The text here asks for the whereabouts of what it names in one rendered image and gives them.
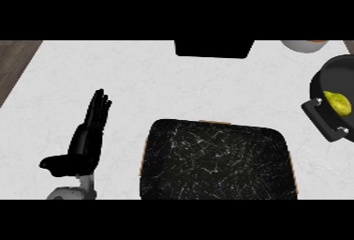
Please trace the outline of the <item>yellow-green pear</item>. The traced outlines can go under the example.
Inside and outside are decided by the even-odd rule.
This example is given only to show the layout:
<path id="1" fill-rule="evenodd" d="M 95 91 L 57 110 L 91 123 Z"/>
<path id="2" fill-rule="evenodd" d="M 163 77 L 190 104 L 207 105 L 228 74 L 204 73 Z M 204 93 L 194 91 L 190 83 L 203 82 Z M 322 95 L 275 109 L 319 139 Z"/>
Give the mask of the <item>yellow-green pear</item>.
<path id="1" fill-rule="evenodd" d="M 339 116 L 348 116 L 350 114 L 350 103 L 345 95 L 340 93 L 324 91 L 325 100 Z"/>

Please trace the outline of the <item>grey round bowl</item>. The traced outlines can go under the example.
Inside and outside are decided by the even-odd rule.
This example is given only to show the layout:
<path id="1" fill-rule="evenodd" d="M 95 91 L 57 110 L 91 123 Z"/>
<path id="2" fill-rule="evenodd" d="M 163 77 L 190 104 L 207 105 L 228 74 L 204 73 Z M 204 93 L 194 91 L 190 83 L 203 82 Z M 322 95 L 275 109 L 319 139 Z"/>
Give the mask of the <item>grey round bowl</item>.
<path id="1" fill-rule="evenodd" d="M 325 40 L 281 40 L 281 44 L 297 53 L 317 52 L 325 43 Z"/>

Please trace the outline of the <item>black marbled tray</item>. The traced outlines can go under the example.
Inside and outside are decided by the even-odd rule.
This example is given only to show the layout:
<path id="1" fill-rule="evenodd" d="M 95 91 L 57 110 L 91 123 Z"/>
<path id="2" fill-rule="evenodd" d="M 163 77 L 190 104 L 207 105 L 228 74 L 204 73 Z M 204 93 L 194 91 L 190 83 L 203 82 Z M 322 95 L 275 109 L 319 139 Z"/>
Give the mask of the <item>black marbled tray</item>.
<path id="1" fill-rule="evenodd" d="M 160 119 L 142 153 L 144 200 L 293 200 L 287 144 L 265 127 Z"/>

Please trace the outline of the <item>black box-shaped appliance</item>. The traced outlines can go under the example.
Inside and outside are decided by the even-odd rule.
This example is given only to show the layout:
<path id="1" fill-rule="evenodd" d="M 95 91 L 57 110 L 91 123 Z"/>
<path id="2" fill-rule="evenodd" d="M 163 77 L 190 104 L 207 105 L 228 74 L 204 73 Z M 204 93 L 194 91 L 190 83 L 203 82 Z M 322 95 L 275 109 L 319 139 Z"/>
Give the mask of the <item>black box-shaped appliance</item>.
<path id="1" fill-rule="evenodd" d="M 235 58 L 247 57 L 252 40 L 175 40 L 175 54 L 190 57 Z"/>

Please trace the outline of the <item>black pot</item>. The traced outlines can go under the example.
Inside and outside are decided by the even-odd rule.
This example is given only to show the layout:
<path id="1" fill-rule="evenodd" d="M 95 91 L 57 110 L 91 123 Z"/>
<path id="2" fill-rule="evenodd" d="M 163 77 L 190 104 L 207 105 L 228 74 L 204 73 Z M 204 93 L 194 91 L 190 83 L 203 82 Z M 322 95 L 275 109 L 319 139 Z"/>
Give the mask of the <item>black pot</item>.
<path id="1" fill-rule="evenodd" d="M 322 64 L 300 108 L 327 141 L 354 142 L 354 54 L 339 55 Z"/>

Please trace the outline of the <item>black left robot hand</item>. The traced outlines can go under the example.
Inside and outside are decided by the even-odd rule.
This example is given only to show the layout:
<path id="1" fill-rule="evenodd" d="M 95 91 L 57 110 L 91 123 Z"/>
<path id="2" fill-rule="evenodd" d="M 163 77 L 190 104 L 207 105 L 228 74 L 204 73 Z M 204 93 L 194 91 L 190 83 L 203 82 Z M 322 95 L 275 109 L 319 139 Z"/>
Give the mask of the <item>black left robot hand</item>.
<path id="1" fill-rule="evenodd" d="M 112 101 L 98 89 L 92 95 L 83 122 L 76 126 L 64 155 L 45 157 L 38 164 L 53 177 L 89 175 L 98 166 L 101 136 Z"/>

